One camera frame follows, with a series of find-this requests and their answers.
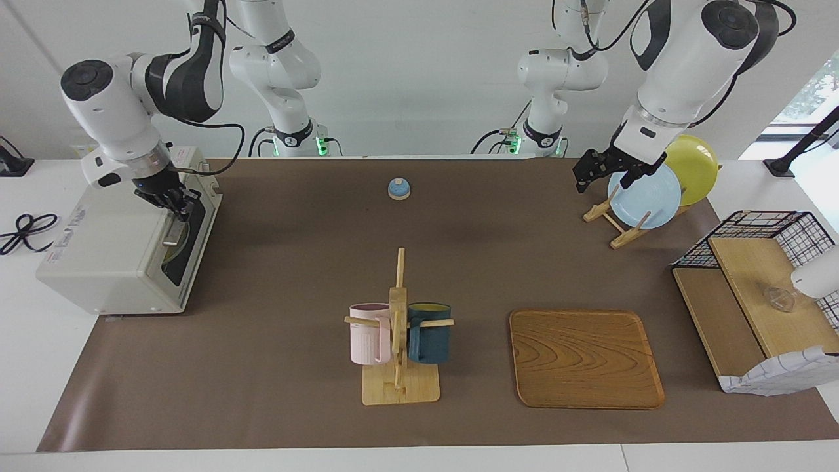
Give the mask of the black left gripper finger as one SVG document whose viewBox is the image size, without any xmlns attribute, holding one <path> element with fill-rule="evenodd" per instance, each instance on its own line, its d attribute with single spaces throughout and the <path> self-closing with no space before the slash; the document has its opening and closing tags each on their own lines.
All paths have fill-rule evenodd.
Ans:
<svg viewBox="0 0 839 472">
<path fill-rule="evenodd" d="M 572 172 L 576 180 L 576 191 L 584 193 L 591 183 L 612 173 L 610 155 L 595 149 L 588 149 L 574 165 Z"/>
<path fill-rule="evenodd" d="M 644 176 L 652 176 L 652 174 L 659 170 L 666 158 L 666 156 L 659 156 L 659 159 L 657 159 L 657 161 L 653 164 L 645 163 L 644 161 L 633 157 L 624 158 L 623 167 L 625 174 L 620 180 L 621 188 L 623 188 L 623 190 L 627 190 L 633 182 L 636 182 L 636 180 L 639 180 Z"/>
</svg>

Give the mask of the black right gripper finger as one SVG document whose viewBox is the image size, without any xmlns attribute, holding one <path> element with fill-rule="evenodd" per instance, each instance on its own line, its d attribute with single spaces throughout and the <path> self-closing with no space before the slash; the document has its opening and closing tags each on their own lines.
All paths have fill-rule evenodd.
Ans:
<svg viewBox="0 0 839 472">
<path fill-rule="evenodd" d="M 189 189 L 174 190 L 174 213 L 180 221 L 187 221 L 195 207 L 200 203 L 201 192 Z"/>
</svg>

